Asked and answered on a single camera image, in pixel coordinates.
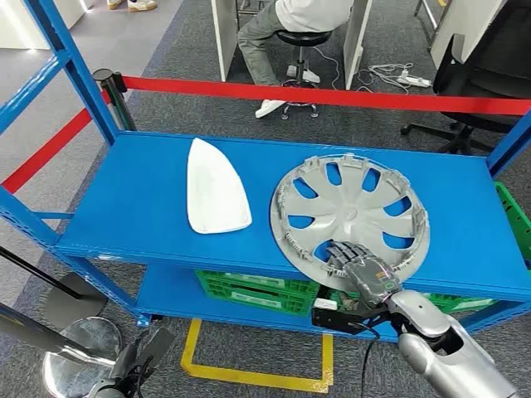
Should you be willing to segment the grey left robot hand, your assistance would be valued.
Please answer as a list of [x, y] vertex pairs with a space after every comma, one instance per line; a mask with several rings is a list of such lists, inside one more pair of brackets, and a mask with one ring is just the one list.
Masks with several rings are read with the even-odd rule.
[[147, 342], [148, 331], [141, 332], [117, 357], [110, 377], [125, 386], [138, 387], [149, 378], [168, 352], [175, 336], [167, 328], [156, 330]]

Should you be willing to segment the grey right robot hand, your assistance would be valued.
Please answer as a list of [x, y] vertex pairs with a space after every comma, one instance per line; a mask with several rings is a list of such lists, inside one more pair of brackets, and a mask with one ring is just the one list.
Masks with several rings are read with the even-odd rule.
[[366, 246], [333, 240], [326, 251], [329, 268], [348, 279], [369, 308], [384, 304], [403, 290], [401, 281], [384, 260]]

